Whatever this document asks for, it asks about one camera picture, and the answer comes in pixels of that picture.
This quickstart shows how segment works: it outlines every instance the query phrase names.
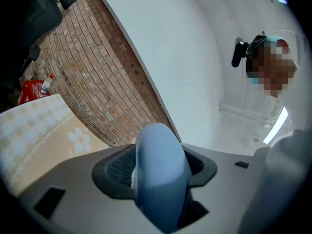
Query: white bottle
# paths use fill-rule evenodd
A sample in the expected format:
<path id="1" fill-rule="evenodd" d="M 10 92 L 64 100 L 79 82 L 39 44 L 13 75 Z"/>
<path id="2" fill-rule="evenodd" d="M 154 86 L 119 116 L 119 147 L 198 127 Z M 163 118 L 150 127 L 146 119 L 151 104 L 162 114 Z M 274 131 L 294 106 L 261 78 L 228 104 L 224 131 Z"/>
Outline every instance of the white bottle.
<path id="1" fill-rule="evenodd" d="M 48 88 L 51 86 L 51 83 L 52 83 L 52 79 L 53 79 L 53 75 L 51 74 L 48 78 L 46 78 L 43 82 L 43 85 L 41 87 L 41 90 L 39 92 L 39 96 L 40 97 L 44 97 Z"/>

